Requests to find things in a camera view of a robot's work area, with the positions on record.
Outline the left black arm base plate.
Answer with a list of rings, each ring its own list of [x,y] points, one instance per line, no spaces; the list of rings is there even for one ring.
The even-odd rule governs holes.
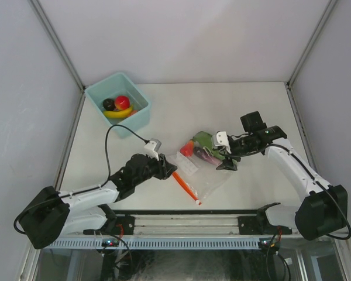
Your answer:
[[[99,229],[83,230],[84,235],[106,234],[106,235],[133,235],[135,227],[135,217],[126,215],[118,216],[115,219],[108,219],[107,222]]]

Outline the teal plastic bin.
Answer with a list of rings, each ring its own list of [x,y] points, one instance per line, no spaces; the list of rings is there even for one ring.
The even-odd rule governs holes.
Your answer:
[[[120,138],[129,136],[150,122],[150,100],[124,73],[115,73],[86,88],[84,94],[99,116]]]

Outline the clear zip top bag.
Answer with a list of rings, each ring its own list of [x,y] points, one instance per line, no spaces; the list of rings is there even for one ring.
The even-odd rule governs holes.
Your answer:
[[[201,205],[215,190],[225,184],[235,171],[216,170],[216,166],[194,154],[191,157],[183,156],[180,149],[167,157],[170,163],[177,166],[173,177],[195,203]]]

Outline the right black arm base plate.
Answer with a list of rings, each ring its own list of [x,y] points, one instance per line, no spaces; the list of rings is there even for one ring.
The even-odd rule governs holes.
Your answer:
[[[266,218],[259,218],[256,215],[239,216],[238,228],[241,235],[273,235],[279,230],[285,235],[292,234],[290,228],[271,225]]]

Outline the small orange fake carrot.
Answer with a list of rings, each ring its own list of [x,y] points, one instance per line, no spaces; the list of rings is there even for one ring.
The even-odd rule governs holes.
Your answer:
[[[133,111],[128,115],[128,117],[130,117],[130,116],[136,114],[137,112],[138,112],[137,110],[133,110]]]

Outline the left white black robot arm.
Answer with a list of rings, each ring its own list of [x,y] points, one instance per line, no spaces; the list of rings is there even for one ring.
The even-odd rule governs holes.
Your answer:
[[[35,249],[43,249],[59,237],[74,232],[101,231],[110,234],[116,228],[115,213],[109,205],[131,196],[135,188],[149,180],[168,179],[177,166],[163,154],[152,158],[135,154],[107,181],[76,191],[43,188],[18,215],[20,225]]]

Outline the dark purple fake eggplant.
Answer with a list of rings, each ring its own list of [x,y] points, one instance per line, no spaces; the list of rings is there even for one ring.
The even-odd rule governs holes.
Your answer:
[[[106,111],[114,111],[116,108],[115,101],[111,98],[105,99],[102,105]]]

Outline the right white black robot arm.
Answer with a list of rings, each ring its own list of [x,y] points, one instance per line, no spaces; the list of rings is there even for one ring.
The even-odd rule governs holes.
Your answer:
[[[320,176],[295,151],[287,134],[277,125],[267,126],[255,111],[241,117],[244,134],[230,136],[218,131],[211,138],[212,147],[222,157],[226,169],[236,170],[244,157],[262,154],[271,160],[292,184],[300,206],[271,203],[257,210],[257,227],[269,234],[276,228],[297,229],[308,241],[347,228],[344,240],[351,238],[347,219],[348,194],[342,185],[333,186]]]

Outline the red fake apple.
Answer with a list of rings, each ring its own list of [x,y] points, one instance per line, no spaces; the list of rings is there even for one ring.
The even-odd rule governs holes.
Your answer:
[[[125,95],[117,96],[114,101],[117,111],[123,111],[130,107],[130,99]]]

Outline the yellow fake banana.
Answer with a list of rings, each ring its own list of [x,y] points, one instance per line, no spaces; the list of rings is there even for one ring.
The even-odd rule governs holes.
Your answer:
[[[121,111],[104,111],[103,115],[108,119],[124,119],[129,117],[134,110],[133,105]]]

